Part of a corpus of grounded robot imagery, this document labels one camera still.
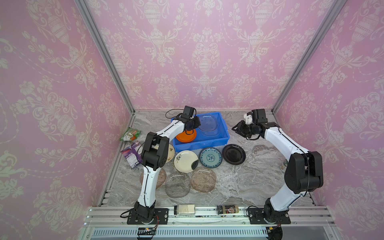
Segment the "orange plastic plate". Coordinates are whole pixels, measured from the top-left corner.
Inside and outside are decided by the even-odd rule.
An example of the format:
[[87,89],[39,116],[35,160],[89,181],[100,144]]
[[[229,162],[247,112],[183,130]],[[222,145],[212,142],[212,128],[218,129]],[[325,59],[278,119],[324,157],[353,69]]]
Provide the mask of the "orange plastic plate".
[[190,143],[197,137],[196,130],[184,131],[176,136],[176,139],[181,143]]

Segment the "black round plate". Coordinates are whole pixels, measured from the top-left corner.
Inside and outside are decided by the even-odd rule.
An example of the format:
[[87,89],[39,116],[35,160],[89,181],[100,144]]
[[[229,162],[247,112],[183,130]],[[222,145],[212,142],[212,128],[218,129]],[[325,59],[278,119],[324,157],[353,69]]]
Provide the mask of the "black round plate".
[[231,165],[241,165],[246,160],[245,150],[235,144],[226,145],[222,151],[223,159]]

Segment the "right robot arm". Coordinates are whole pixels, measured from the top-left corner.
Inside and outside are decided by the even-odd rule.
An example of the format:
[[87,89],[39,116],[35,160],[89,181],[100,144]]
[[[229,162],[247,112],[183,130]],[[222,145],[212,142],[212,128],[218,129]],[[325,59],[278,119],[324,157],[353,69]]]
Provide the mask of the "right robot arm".
[[309,151],[290,138],[275,122],[270,122],[264,109],[244,115],[232,131],[249,141],[263,138],[272,143],[288,161],[284,185],[264,205],[264,218],[275,223],[286,216],[290,206],[324,184],[323,159],[320,153]]

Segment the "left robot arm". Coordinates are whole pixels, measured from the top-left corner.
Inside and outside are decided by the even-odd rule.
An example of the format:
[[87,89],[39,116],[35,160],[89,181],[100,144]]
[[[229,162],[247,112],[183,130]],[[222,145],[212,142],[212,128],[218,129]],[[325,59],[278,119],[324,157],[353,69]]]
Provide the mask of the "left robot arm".
[[144,170],[143,183],[138,200],[132,210],[135,220],[150,223],[155,218],[156,184],[168,158],[169,143],[177,135],[192,131],[201,125],[197,110],[185,106],[182,113],[157,132],[149,132],[142,145],[141,160]]

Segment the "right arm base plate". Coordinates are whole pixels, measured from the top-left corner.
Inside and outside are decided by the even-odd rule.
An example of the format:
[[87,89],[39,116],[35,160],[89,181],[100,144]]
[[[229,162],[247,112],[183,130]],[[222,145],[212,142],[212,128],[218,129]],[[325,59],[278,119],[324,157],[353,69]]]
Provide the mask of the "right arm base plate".
[[289,225],[291,219],[288,211],[277,212],[273,209],[261,209],[256,206],[250,206],[245,210],[251,225],[263,225],[263,224],[277,224],[277,225]]

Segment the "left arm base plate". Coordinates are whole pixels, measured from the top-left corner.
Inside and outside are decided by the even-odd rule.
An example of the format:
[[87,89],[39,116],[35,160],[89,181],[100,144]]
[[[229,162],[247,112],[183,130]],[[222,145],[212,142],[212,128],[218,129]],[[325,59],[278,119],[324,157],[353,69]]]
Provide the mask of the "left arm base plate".
[[168,224],[169,209],[167,208],[131,209],[128,213],[128,225]]

